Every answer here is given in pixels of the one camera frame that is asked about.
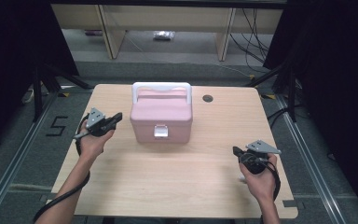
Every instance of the black curtain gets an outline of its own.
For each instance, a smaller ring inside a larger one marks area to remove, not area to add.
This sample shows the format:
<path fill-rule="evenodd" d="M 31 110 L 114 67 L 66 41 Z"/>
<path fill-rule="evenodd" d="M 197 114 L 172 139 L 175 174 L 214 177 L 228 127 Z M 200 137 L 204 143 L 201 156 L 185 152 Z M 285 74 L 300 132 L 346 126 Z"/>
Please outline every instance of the black curtain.
<path fill-rule="evenodd" d="M 0 132 L 21 105 L 41 63 L 78 76 L 49 2 L 0 1 Z M 43 70 L 46 76 L 56 76 Z"/>
<path fill-rule="evenodd" d="M 310 115 L 358 196 L 358 1 L 324 1 L 301 81 Z"/>

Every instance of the small round object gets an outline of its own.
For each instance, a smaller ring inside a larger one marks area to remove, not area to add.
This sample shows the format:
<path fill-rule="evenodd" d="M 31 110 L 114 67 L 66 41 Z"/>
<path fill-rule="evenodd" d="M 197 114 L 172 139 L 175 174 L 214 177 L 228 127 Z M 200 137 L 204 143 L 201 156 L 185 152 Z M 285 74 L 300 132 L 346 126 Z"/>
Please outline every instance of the small round object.
<path fill-rule="evenodd" d="M 206 103 L 210 103 L 213 101 L 213 97 L 212 95 L 204 95 L 202 96 L 202 100 L 205 101 Z"/>

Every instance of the tabletop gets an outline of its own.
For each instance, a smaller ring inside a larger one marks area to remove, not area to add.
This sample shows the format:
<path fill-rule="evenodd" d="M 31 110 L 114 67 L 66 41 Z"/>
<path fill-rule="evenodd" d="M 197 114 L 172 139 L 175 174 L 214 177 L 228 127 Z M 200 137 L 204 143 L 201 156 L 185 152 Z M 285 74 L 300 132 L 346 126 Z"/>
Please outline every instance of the tabletop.
<path fill-rule="evenodd" d="M 210 95 L 210 103 L 203 101 Z M 261 139 L 275 146 L 265 111 L 253 88 L 192 87 L 193 123 L 186 144 L 147 143 L 135 139 L 131 85 L 97 85 L 92 107 L 107 117 L 123 113 L 114 136 L 90 170 L 76 215 L 118 217 L 260 217 L 256 199 L 240 181 L 232 147 Z M 57 192 L 77 161 L 73 143 L 52 192 Z M 293 194 L 278 156 L 282 181 L 276 205 L 281 218 L 295 218 L 285 207 Z"/>

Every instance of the white handle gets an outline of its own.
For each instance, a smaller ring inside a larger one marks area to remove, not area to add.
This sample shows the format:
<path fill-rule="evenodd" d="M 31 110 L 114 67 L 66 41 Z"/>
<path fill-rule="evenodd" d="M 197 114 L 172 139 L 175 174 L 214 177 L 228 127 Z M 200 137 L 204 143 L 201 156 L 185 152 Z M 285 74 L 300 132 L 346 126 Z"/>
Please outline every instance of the white handle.
<path fill-rule="evenodd" d="M 135 82 L 132 85 L 132 102 L 138 102 L 138 89 L 147 87 L 156 91 L 170 91 L 172 89 L 183 87 L 187 91 L 186 101 L 191 104 L 191 86 L 187 82 Z"/>

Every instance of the pink box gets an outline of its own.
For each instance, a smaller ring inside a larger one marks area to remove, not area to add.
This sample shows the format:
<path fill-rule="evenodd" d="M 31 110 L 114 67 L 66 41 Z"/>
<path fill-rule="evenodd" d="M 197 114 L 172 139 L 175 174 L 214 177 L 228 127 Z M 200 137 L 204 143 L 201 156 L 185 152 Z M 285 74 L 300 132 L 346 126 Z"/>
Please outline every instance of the pink box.
<path fill-rule="evenodd" d="M 132 85 L 130 120 L 140 143 L 186 143 L 193 109 L 185 82 L 136 82 Z"/>

